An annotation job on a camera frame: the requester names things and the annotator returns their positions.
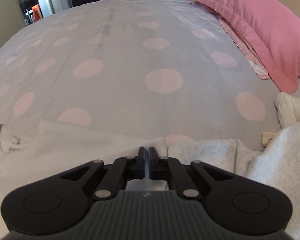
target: white towel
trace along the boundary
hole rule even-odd
[[[300,122],[300,98],[281,92],[274,101],[281,128]]]

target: bed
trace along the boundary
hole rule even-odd
[[[261,134],[281,129],[280,91],[192,2],[102,0],[20,30],[0,49],[0,123],[20,137],[46,119],[167,147],[237,139],[261,151]]]

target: orange object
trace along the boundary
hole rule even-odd
[[[43,19],[39,4],[33,6],[31,9],[32,9],[32,14],[35,22]]]

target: doorway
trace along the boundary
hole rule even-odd
[[[38,0],[18,0],[18,3],[26,25],[43,19]]]

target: ribbed gray grip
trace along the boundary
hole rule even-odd
[[[72,228],[49,236],[10,233],[5,240],[291,240],[283,231],[268,236],[243,236],[216,224],[197,201],[175,191],[121,191],[96,202]]]

